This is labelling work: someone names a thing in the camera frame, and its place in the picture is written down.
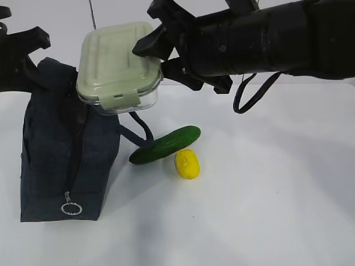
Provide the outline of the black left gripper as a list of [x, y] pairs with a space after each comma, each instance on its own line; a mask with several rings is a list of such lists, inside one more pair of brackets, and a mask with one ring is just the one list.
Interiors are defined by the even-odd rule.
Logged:
[[50, 90], [47, 76], [28, 55], [50, 46], [49, 34], [38, 26], [9, 34], [6, 24], [1, 22], [1, 92]]

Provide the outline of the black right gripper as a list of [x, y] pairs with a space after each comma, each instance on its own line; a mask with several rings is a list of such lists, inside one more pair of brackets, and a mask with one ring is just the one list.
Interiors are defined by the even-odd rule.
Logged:
[[152, 1], [147, 13], [160, 25], [137, 41], [133, 54], [159, 58], [165, 79], [193, 91], [209, 84], [227, 94], [233, 75], [261, 70], [259, 32], [242, 19], [257, 14], [257, 1], [227, 1], [228, 8], [196, 17], [176, 1]]

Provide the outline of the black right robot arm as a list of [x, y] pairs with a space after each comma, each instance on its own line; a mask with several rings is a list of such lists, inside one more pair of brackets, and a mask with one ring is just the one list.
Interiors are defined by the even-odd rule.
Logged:
[[153, 1], [160, 25], [133, 48], [162, 60], [163, 76], [198, 91], [229, 93], [232, 76], [279, 72], [325, 80], [354, 77], [354, 2], [296, 1], [261, 9], [228, 1], [196, 17], [175, 1]]

